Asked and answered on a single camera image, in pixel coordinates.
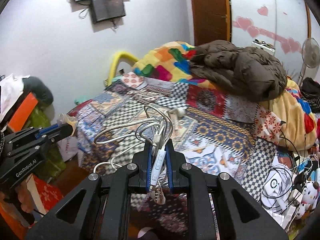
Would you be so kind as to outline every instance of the brown puffer jacket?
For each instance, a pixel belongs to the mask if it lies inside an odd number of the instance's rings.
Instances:
[[[287,85],[280,61],[262,49],[216,40],[196,47],[190,71],[252,102],[278,97]]]

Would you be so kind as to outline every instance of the yellow blanket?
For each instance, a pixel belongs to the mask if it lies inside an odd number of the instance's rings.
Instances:
[[[301,99],[300,89],[294,81],[288,78],[286,90],[282,95],[260,104],[286,122],[281,126],[281,130],[298,151],[312,147],[316,141],[315,116],[308,110],[308,103],[305,104]],[[291,151],[295,150],[285,139],[281,139],[279,145],[287,146]]]

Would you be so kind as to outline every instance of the white cable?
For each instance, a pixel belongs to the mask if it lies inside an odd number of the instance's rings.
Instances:
[[[306,173],[306,174],[309,174],[309,172],[312,170],[312,160],[309,158],[309,156],[308,156],[307,158],[305,158],[305,159],[303,160],[303,162],[304,162],[305,160],[309,160],[309,161],[311,162],[311,165],[310,165],[310,167],[308,168],[307,171],[304,171],[304,169],[306,168],[306,164],[303,163],[303,172]]]
[[[317,156],[317,155],[315,155],[315,154],[310,154],[310,155],[308,155],[308,158],[314,158],[314,159],[316,159],[316,161],[318,162],[318,168],[320,168],[319,167],[319,157]]]
[[[131,150],[132,148],[134,148],[134,147],[136,147],[136,146],[140,145],[141,143],[143,143],[143,142],[139,142],[139,143],[137,143],[137,144],[135,144],[135,145],[133,145],[133,146],[129,147],[128,149],[126,149],[126,150],[124,150],[124,151],[120,152],[120,153],[119,153],[119,154],[117,154],[116,156],[114,156],[114,157],[111,159],[111,166],[112,166],[112,168],[113,168],[115,171],[117,170],[117,169],[115,168],[114,164],[113,164],[113,161],[114,161],[114,159],[115,159],[115,158],[117,158],[117,157],[121,156],[122,154],[124,154],[124,153],[126,153],[127,151]]]
[[[153,145],[153,148],[152,148],[153,151],[155,151],[155,149],[162,149],[164,151],[164,147],[167,144],[167,142],[169,141],[169,139],[173,133],[173,124],[172,124],[172,120],[170,117],[170,112],[169,112],[169,110],[161,111],[151,105],[144,105],[143,109],[146,113],[147,118],[142,119],[142,120],[137,120],[135,122],[129,122],[129,123],[106,128],[95,136],[93,141],[97,145],[102,145],[102,144],[107,144],[107,143],[114,142],[114,141],[119,141],[119,140],[124,139],[129,136],[135,136],[137,138],[137,140],[139,140],[140,142],[127,148],[126,150],[120,152],[116,156],[114,156],[110,162],[103,162],[103,163],[97,164],[94,168],[94,172],[96,171],[97,167],[99,167],[100,165],[103,165],[103,164],[110,164],[112,166],[112,169],[116,171],[117,170],[116,167],[121,167],[121,165],[115,164],[114,160],[116,158],[118,158],[119,156],[121,156],[122,154],[126,153],[127,151],[131,150],[132,148],[134,148],[142,143],[145,143],[146,141],[148,141],[151,145]],[[159,117],[150,117],[150,114],[148,113],[149,109],[154,110],[161,117],[160,118]],[[116,129],[124,128],[124,127],[136,126],[136,125],[138,125],[138,127],[134,128],[135,129],[134,133],[120,135],[116,138],[112,138],[112,139],[106,140],[106,141],[98,141],[98,139],[102,135],[105,135],[108,132],[111,132]],[[148,136],[143,134],[144,131],[146,131],[147,129],[150,129],[150,128],[152,130],[153,136],[157,135],[157,139],[155,141],[153,141],[153,138],[149,138]],[[155,189],[159,190],[160,193],[163,194],[162,187],[160,185],[159,180],[157,182],[157,186],[155,187]]]
[[[135,122],[130,122],[130,123],[126,123],[126,124],[122,124],[122,125],[116,125],[116,126],[112,126],[110,128],[106,128],[105,130],[101,131],[100,133],[98,133],[95,137],[94,137],[94,140],[93,142],[97,145],[99,144],[107,144],[109,142],[113,142],[115,140],[118,140],[119,138],[125,138],[125,137],[128,137],[128,136],[131,136],[131,135],[122,135],[122,136],[119,136],[117,138],[114,138],[114,139],[110,139],[110,140],[107,140],[107,141],[103,141],[103,142],[97,142],[97,140],[99,139],[99,137],[101,137],[102,135],[108,133],[108,132],[111,132],[113,130],[116,130],[116,129],[119,129],[119,128],[124,128],[124,127],[128,127],[128,126],[132,126],[132,125],[137,125],[137,124],[140,124],[140,123],[145,123],[145,122],[148,122],[148,121],[152,121],[152,122],[160,122],[160,120],[158,118],[146,118],[146,119],[142,119],[142,120],[138,120],[138,121],[135,121]]]
[[[101,166],[101,165],[105,165],[105,164],[111,164],[110,162],[103,162],[103,163],[98,163],[94,168],[93,168],[93,173],[96,173],[96,170],[97,170],[97,168],[99,167],[99,166]],[[121,168],[122,166],[121,165],[119,165],[119,164],[114,164],[115,166],[117,166],[117,167],[119,167],[119,168]]]

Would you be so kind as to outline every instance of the white cloth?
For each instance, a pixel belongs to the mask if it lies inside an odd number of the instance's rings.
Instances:
[[[15,77],[13,74],[0,81],[1,99],[0,99],[0,122],[13,107],[15,102],[23,93],[23,77]]]
[[[78,164],[80,164],[83,151],[78,149],[78,140],[76,137],[69,136],[57,142],[59,146],[59,151],[61,153],[64,162],[70,160],[76,154],[78,155]]]

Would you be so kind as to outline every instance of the metal screw cap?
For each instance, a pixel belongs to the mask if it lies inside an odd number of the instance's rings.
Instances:
[[[137,168],[137,165],[136,165],[135,163],[129,163],[129,164],[127,165],[127,169],[128,169],[128,170],[133,171],[133,170],[135,170],[136,168]]]
[[[192,165],[190,163],[183,163],[182,168],[184,170],[190,170],[192,168]]]
[[[88,176],[88,179],[89,180],[96,180],[99,178],[99,175],[97,173],[91,173],[89,176]]]
[[[220,174],[220,178],[223,180],[228,180],[230,179],[230,175],[228,173],[223,172]]]

